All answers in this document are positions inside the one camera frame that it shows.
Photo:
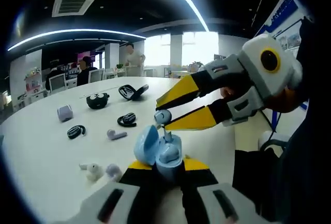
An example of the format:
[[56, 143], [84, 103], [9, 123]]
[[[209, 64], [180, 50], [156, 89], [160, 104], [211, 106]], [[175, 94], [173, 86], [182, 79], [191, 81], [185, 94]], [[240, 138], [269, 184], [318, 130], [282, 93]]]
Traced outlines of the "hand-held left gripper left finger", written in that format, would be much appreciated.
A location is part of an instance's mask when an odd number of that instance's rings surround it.
[[83, 223], [153, 223], [155, 167], [135, 161], [82, 203]]

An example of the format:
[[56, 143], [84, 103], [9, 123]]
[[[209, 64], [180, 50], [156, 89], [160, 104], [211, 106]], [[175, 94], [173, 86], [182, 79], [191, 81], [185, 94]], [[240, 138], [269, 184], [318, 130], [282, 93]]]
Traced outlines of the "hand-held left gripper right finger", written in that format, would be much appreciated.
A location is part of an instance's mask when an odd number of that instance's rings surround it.
[[188, 223], [260, 223], [254, 203], [228, 183], [219, 183], [209, 167], [184, 158], [183, 207]]

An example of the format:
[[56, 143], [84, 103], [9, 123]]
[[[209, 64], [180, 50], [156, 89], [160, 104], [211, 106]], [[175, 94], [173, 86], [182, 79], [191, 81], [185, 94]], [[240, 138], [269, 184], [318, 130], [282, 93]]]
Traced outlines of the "person's right hand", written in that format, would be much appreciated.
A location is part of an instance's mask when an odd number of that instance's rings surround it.
[[232, 97], [234, 95], [234, 91], [229, 87], [221, 88], [220, 93], [223, 98]]

